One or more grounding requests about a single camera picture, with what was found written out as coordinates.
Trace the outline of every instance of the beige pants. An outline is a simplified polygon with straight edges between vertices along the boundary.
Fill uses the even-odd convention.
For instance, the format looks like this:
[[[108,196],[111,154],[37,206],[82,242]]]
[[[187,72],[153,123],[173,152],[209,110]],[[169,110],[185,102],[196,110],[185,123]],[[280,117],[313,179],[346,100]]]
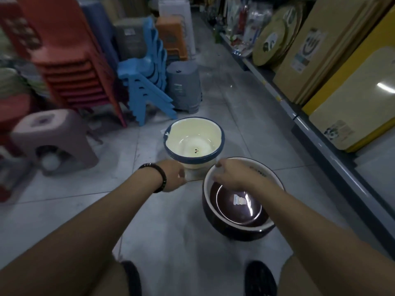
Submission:
[[[102,274],[90,296],[129,296],[125,271],[115,260]],[[278,296],[322,296],[299,260],[292,256],[284,264],[281,275]]]

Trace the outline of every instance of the hand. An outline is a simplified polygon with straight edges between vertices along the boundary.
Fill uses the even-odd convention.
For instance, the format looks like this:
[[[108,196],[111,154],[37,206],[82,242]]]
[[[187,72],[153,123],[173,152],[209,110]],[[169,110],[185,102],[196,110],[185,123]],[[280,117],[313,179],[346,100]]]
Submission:
[[[158,165],[166,174],[167,183],[163,191],[170,192],[186,184],[185,170],[181,163],[175,160],[163,160]]]
[[[223,167],[223,174],[215,174],[214,181],[233,191],[245,191],[255,176],[259,175],[253,169],[237,159],[220,159],[215,165]]]

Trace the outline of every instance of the pink stool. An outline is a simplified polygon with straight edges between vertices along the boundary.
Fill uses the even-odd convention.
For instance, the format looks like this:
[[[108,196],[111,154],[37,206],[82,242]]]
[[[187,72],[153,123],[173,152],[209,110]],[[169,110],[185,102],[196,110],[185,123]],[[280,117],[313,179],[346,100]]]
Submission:
[[[56,146],[80,160],[87,168],[99,159],[88,144],[86,135],[103,143],[94,135],[79,114],[70,109],[42,111],[24,117],[11,132],[11,139],[28,159],[45,170],[36,150],[40,146]]]

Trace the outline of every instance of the brown bowl with white rim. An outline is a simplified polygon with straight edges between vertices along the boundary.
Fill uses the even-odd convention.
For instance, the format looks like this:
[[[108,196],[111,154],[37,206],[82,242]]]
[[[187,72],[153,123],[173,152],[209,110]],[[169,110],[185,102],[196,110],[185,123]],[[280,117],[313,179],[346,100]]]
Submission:
[[[264,164],[244,157],[240,160],[284,189],[277,175]],[[274,223],[262,205],[252,195],[244,191],[230,191],[213,179],[215,174],[223,173],[222,167],[212,166],[203,181],[203,209],[211,225],[224,236],[238,241],[253,241],[264,237]]]

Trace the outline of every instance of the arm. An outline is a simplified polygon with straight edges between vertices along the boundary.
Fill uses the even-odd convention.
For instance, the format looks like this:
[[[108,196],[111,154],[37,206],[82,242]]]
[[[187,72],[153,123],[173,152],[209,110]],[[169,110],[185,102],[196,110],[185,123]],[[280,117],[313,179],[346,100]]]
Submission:
[[[186,183],[176,161],[159,162],[164,191]],[[116,242],[149,196],[162,185],[154,168],[137,170],[121,186],[63,224],[0,271],[0,291],[12,295],[85,294],[111,258]]]
[[[395,295],[395,263],[237,160],[215,180],[260,201],[324,295]]]

